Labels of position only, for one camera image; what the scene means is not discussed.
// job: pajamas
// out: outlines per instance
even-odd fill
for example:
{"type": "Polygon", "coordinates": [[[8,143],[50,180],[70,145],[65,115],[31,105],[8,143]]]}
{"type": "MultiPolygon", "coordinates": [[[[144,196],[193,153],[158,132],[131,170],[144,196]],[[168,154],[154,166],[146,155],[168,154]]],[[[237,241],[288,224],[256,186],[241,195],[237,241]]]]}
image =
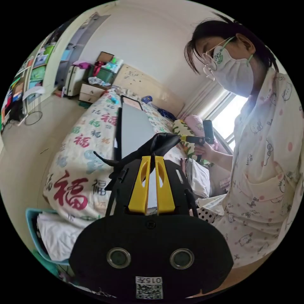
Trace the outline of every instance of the pajamas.
{"type": "Polygon", "coordinates": [[[256,105],[248,101],[235,120],[228,193],[198,201],[198,212],[209,211],[225,237],[235,268],[275,250],[295,218],[304,190],[303,131],[292,82],[270,68],[256,105]]]}

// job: red bag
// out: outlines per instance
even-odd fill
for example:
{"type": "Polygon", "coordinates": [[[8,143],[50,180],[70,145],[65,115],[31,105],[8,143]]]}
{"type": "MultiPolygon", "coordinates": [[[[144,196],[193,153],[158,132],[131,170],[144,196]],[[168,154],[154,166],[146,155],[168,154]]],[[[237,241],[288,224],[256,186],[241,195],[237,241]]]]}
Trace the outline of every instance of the red bag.
{"type": "Polygon", "coordinates": [[[94,66],[94,70],[93,70],[93,77],[96,77],[100,71],[100,68],[102,66],[104,66],[105,64],[101,61],[96,61],[95,62],[95,66],[94,66]]]}

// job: pink pillow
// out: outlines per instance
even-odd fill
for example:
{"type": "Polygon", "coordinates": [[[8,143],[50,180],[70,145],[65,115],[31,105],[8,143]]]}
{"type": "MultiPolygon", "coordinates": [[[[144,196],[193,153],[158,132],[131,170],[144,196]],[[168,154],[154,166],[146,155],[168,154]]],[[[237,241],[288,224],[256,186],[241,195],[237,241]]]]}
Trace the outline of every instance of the pink pillow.
{"type": "MultiPolygon", "coordinates": [[[[188,117],[185,118],[185,123],[196,136],[201,136],[201,137],[205,136],[203,121],[197,115],[189,115],[188,117]]],[[[219,145],[218,141],[215,138],[214,145],[211,145],[211,147],[214,150],[217,150],[218,145],[219,145]]]]}

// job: qr code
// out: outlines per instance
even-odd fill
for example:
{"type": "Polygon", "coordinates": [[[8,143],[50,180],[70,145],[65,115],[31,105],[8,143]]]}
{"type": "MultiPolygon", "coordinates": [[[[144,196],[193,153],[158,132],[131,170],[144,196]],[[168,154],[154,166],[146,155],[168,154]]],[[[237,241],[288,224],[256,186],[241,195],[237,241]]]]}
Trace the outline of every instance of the qr code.
{"type": "Polygon", "coordinates": [[[162,299],[162,285],[136,284],[137,299],[162,299]]]}

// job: window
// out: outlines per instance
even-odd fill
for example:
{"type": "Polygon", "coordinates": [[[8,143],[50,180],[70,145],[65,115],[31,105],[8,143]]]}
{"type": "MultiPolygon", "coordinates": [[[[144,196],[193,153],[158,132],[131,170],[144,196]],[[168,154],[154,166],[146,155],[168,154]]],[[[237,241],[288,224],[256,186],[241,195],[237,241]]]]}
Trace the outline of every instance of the window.
{"type": "Polygon", "coordinates": [[[211,113],[208,119],[212,120],[215,130],[225,139],[229,147],[234,150],[234,121],[241,113],[247,98],[229,94],[229,96],[211,113]]]}

